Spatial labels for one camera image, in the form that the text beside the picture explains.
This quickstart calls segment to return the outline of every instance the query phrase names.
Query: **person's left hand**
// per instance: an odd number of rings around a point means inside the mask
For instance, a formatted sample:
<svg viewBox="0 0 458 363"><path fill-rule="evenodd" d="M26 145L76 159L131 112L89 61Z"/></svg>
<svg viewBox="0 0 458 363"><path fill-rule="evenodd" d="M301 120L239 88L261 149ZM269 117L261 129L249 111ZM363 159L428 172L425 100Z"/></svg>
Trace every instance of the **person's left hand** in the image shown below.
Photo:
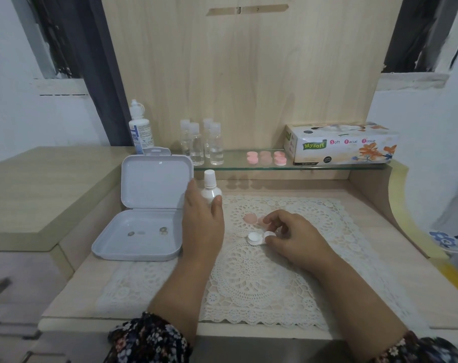
<svg viewBox="0 0 458 363"><path fill-rule="evenodd" d="M215 262L224 240L222 197L216 196L209 208L192 179L185 192L182 220L182 258Z"/></svg>

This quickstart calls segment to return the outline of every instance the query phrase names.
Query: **hand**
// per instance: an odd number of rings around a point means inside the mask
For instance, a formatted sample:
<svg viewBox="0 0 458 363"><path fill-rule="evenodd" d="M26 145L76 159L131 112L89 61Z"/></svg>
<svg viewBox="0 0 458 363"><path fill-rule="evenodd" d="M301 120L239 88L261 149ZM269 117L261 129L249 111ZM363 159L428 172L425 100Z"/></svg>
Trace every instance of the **hand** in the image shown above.
<svg viewBox="0 0 458 363"><path fill-rule="evenodd" d="M282 234L289 235L286 239L266 237L269 247L317 277L339 258L318 230L299 214L276 210L263 221L269 224L269 231L274 232L282 226Z"/></svg>
<svg viewBox="0 0 458 363"><path fill-rule="evenodd" d="M215 262L224 240L222 197L216 196L209 208L192 179L185 191L182 220L183 259Z"/></svg>

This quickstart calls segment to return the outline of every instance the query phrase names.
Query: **green mysoft logo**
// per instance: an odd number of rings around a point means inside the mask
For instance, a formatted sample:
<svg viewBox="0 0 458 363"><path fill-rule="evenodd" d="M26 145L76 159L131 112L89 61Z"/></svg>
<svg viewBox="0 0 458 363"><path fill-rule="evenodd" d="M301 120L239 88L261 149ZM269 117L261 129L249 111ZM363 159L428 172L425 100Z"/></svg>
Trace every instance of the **green mysoft logo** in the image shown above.
<svg viewBox="0 0 458 363"><path fill-rule="evenodd" d="M327 140L323 140L321 143L304 143L303 144L303 150L306 149L324 149L326 148L326 142Z"/></svg>

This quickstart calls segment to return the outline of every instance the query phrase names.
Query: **forearm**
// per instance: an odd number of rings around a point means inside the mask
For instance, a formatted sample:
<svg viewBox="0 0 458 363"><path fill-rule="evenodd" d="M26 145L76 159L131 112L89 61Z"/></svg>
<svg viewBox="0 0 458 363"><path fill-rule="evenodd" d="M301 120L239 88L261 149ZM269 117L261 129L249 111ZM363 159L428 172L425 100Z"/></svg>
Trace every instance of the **forearm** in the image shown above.
<svg viewBox="0 0 458 363"><path fill-rule="evenodd" d="M341 332L359 361L367 361L395 344L405 325L359 274L340 257L317 273Z"/></svg>
<svg viewBox="0 0 458 363"><path fill-rule="evenodd" d="M214 262L182 257L147 309L175 326L190 344L195 341L200 306Z"/></svg>

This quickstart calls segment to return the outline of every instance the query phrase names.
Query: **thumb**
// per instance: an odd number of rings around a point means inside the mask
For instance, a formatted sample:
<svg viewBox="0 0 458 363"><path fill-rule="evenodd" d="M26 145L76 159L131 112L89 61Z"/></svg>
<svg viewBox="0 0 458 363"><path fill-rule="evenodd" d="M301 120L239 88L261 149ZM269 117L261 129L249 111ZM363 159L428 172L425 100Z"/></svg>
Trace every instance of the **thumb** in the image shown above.
<svg viewBox="0 0 458 363"><path fill-rule="evenodd" d="M287 239L281 239L275 236L268 236L266 237L265 242L277 253L286 256Z"/></svg>
<svg viewBox="0 0 458 363"><path fill-rule="evenodd" d="M210 206L210 212L215 220L224 221L224 212L222 211L222 196L215 196Z"/></svg>

